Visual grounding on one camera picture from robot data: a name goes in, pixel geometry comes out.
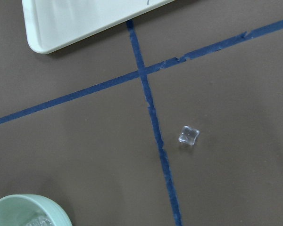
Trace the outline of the light green bowl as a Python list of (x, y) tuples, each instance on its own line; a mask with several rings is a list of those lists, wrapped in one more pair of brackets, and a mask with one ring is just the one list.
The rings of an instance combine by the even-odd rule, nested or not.
[(0, 226), (25, 226), (40, 217), (52, 226), (71, 226), (66, 212), (53, 200), (36, 194), (13, 194), (0, 199)]

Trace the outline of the loose clear ice cube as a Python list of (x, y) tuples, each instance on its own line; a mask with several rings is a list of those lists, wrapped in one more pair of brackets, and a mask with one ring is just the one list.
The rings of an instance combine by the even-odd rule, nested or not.
[(193, 146), (200, 134), (198, 129), (194, 129), (190, 126), (183, 126), (178, 141), (187, 145)]

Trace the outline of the cream bear serving tray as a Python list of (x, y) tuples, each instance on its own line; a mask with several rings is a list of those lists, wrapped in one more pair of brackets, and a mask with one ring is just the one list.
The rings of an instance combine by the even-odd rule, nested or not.
[(167, 0), (24, 0), (29, 47), (49, 54), (136, 16)]

